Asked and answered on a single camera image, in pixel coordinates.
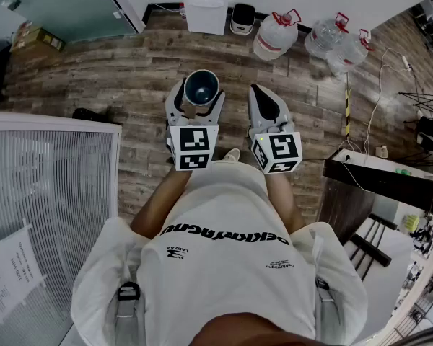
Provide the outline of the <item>white water dispenser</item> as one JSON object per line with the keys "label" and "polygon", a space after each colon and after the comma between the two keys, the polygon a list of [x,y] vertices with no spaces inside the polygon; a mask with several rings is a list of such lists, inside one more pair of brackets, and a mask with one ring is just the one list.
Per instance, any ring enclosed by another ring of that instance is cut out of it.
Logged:
{"label": "white water dispenser", "polygon": [[223,35],[227,19],[227,0],[183,0],[190,32]]}

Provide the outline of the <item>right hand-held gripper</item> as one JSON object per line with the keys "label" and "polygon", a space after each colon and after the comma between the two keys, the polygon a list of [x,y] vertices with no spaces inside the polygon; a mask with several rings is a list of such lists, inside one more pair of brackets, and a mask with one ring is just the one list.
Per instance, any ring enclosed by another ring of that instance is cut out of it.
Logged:
{"label": "right hand-held gripper", "polygon": [[302,161],[302,144],[285,101],[270,89],[251,84],[248,105],[250,150],[262,173],[295,170]]}

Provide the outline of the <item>cardboard box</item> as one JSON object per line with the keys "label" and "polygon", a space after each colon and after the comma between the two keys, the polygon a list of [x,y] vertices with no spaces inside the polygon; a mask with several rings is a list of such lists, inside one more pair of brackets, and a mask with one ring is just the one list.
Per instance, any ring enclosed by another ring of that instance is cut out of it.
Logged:
{"label": "cardboard box", "polygon": [[30,47],[33,44],[44,44],[59,52],[61,52],[66,45],[59,37],[42,27],[35,26],[30,21],[26,21],[19,26],[10,51],[13,52]]}

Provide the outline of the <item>frosted glass door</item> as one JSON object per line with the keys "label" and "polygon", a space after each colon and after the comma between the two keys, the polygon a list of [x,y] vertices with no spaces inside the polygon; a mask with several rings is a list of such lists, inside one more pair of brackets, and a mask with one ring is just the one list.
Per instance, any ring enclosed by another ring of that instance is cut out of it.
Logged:
{"label": "frosted glass door", "polygon": [[116,0],[0,0],[0,5],[68,43],[137,33]]}

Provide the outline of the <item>white bin with black liner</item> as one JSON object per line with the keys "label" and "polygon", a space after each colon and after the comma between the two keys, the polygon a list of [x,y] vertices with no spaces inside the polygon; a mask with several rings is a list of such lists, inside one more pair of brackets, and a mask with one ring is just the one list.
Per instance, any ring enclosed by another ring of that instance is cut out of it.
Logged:
{"label": "white bin with black liner", "polygon": [[249,35],[255,22],[255,7],[238,3],[232,10],[230,29],[236,35]]}

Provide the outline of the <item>white paper sheet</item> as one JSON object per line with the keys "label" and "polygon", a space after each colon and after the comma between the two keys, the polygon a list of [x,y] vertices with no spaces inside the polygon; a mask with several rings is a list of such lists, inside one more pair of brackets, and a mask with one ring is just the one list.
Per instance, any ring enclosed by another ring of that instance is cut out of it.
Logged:
{"label": "white paper sheet", "polygon": [[0,324],[46,276],[42,274],[26,225],[0,240]]}

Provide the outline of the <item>black slatted chair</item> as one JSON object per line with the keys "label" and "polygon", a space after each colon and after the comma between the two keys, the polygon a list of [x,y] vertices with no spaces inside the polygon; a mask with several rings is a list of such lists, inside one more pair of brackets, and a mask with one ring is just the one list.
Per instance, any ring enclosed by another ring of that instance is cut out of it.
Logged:
{"label": "black slatted chair", "polygon": [[362,266],[362,263],[366,257],[370,258],[364,273],[361,275],[362,281],[364,281],[364,279],[367,277],[367,274],[369,273],[370,268],[372,267],[374,262],[377,262],[383,267],[388,267],[390,265],[392,259],[382,250],[380,250],[380,243],[386,229],[390,229],[393,231],[398,229],[396,224],[384,218],[381,218],[374,213],[370,213],[368,215],[368,218],[372,221],[372,224],[367,229],[364,237],[358,235],[358,233],[355,232],[349,240],[352,244],[356,246],[356,249],[354,250],[350,258],[351,261],[356,257],[359,251],[363,252],[358,263],[356,263],[354,266],[356,271],[358,271],[358,269]]}

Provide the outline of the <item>yellow black hazard strip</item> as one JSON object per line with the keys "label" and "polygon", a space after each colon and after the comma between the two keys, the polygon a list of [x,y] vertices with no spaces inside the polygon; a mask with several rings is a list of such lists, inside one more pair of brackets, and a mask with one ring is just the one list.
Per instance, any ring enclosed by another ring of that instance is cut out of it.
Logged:
{"label": "yellow black hazard strip", "polygon": [[346,100],[346,140],[349,140],[350,137],[350,125],[351,125],[351,89],[349,86],[349,74],[346,73],[346,91],[345,91],[345,100]]}

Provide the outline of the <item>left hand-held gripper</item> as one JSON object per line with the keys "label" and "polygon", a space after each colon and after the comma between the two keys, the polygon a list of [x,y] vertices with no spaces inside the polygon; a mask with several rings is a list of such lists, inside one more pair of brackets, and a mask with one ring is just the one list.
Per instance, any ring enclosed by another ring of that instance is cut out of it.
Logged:
{"label": "left hand-held gripper", "polygon": [[165,100],[166,143],[177,171],[205,169],[214,154],[225,93],[220,91],[205,113],[189,119],[181,108],[184,86],[185,78],[176,83]]}

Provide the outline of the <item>person's left forearm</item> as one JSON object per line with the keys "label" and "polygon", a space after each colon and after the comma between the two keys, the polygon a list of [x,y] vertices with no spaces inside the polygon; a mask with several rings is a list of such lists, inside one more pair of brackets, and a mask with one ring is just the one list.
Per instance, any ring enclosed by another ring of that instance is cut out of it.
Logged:
{"label": "person's left forearm", "polygon": [[131,222],[131,230],[148,239],[157,236],[170,211],[183,194],[191,175],[192,171],[177,171],[173,167],[135,215]]}

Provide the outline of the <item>person's right forearm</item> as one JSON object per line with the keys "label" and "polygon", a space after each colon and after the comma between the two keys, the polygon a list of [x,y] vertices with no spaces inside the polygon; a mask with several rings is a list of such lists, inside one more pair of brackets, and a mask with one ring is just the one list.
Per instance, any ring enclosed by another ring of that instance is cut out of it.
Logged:
{"label": "person's right forearm", "polygon": [[292,184],[285,174],[266,174],[268,198],[284,223],[288,234],[305,226],[301,210],[298,208]]}

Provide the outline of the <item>person's white shirt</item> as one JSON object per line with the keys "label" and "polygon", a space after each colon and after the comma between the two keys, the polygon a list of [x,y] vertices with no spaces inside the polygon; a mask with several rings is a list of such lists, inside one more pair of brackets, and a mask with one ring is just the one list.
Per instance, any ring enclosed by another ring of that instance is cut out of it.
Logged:
{"label": "person's white shirt", "polygon": [[153,239],[122,218],[105,222],[76,277],[71,318],[87,346],[189,346],[207,322],[240,313],[348,346],[367,308],[331,226],[288,234],[265,174],[222,159],[192,171]]}

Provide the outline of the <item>person's chin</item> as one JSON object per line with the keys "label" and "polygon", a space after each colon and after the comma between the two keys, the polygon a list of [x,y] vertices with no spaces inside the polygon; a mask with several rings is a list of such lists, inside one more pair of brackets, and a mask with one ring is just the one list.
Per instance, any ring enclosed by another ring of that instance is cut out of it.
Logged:
{"label": "person's chin", "polygon": [[321,346],[307,337],[284,331],[255,314],[218,316],[207,322],[189,346]]}

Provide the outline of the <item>dark grey cup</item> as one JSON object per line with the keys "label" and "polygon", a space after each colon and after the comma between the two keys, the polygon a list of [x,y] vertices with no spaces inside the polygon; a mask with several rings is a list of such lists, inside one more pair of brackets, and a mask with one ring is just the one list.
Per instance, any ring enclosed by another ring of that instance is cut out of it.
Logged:
{"label": "dark grey cup", "polygon": [[192,105],[205,106],[219,93],[219,80],[209,70],[201,69],[191,73],[184,83],[185,98]]}

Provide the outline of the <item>dark wooden table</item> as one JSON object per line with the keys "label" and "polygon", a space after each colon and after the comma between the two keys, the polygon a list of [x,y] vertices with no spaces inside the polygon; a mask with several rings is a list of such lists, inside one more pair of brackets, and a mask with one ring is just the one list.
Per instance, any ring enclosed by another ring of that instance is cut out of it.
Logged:
{"label": "dark wooden table", "polygon": [[341,148],[324,161],[323,176],[318,219],[332,225],[343,243],[370,213],[394,223],[411,210],[433,213],[430,172]]}

